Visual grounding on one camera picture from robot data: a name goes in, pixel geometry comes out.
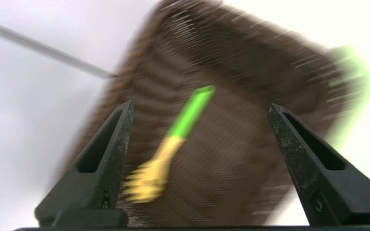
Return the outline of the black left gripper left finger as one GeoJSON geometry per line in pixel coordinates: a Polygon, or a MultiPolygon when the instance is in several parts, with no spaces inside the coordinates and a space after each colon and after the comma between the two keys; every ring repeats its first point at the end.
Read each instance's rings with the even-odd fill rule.
{"type": "Polygon", "coordinates": [[[35,209],[39,225],[52,225],[65,209],[112,209],[121,186],[132,130],[131,101],[117,106],[35,209]]]}

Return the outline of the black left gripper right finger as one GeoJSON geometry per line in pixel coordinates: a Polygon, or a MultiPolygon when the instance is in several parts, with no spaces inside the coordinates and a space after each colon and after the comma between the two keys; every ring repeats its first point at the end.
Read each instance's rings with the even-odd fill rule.
{"type": "Polygon", "coordinates": [[[370,226],[370,179],[288,109],[269,123],[311,226],[370,226]]]}

